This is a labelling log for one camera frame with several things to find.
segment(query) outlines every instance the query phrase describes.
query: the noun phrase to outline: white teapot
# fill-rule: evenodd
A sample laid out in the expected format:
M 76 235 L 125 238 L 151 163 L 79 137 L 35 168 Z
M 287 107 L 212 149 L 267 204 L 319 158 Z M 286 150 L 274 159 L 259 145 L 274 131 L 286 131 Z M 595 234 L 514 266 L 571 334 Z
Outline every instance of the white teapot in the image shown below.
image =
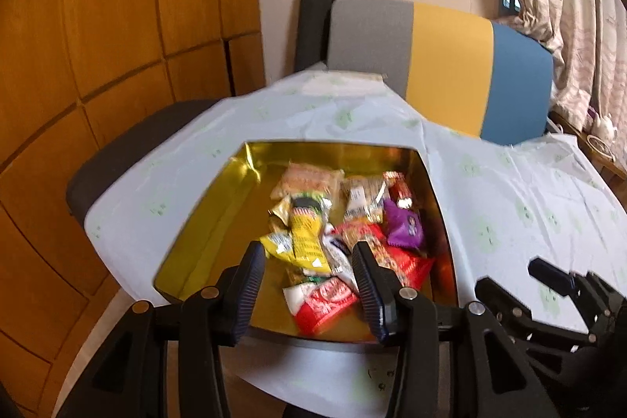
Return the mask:
M 600 138 L 608 146 L 612 144 L 617 132 L 618 128 L 612 125 L 612 114 L 605 117 L 598 115 L 592 124 L 592 135 Z

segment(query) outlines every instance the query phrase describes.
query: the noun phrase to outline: gold tray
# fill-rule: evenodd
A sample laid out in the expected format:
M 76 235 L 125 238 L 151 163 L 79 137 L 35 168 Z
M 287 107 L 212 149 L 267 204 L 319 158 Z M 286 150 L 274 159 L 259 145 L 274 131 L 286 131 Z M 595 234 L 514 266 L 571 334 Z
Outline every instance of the gold tray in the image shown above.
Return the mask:
M 170 302 L 214 285 L 225 268 L 236 266 L 250 241 L 270 232 L 272 188 L 290 162 L 341 168 L 347 176 L 404 172 L 415 197 L 429 254 L 436 258 L 421 292 L 437 303 L 457 305 L 450 246 L 440 207 L 422 159 L 415 150 L 336 142 L 259 141 L 237 150 L 207 189 L 174 242 L 154 280 Z M 340 208 L 335 215 L 341 216 Z M 330 218 L 335 225 L 338 220 Z M 303 337 L 283 298 L 285 267 L 268 259 L 251 326 L 288 337 Z M 331 342 L 374 342 L 357 304 L 331 329 L 314 337 Z

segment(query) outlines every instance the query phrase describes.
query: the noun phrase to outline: purple candy wrapper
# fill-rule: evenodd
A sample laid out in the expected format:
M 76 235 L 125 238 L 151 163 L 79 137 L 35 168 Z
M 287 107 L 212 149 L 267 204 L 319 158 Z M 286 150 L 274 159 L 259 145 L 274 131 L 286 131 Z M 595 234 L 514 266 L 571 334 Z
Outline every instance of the purple candy wrapper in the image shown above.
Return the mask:
M 383 201 L 383 208 L 388 245 L 417 250 L 424 240 L 420 217 L 409 209 L 399 208 L 390 199 Z

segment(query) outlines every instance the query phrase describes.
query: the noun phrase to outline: floor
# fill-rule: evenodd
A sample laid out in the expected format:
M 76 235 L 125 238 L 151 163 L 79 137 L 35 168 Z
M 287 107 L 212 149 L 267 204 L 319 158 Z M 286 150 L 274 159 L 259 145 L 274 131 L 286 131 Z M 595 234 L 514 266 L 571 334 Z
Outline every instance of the floor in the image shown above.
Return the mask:
M 102 317 L 96 323 L 83 347 L 78 352 L 73 365 L 65 378 L 65 382 L 59 393 L 52 417 L 55 418 L 59 408 L 64 402 L 71 388 L 76 383 L 83 369 L 92 359 L 98 347 L 109 335 L 111 329 L 133 304 L 133 299 L 120 290 L 112 299 Z M 178 418 L 178 343 L 170 342 L 167 358 L 167 407 L 168 418 Z M 254 386 L 240 379 L 236 375 L 225 372 L 225 387 L 231 409 L 232 418 L 280 418 L 285 404 L 268 395 Z

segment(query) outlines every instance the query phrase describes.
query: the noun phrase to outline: beige patterned curtain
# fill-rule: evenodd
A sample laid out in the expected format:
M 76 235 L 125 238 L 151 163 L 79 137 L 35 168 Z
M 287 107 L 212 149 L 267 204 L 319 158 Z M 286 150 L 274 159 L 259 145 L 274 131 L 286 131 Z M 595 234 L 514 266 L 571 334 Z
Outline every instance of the beige patterned curtain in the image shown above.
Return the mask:
M 627 31 L 620 0 L 520 0 L 505 22 L 553 54 L 553 109 L 581 130 L 593 101 L 612 114 L 619 136 L 612 150 L 625 159 Z

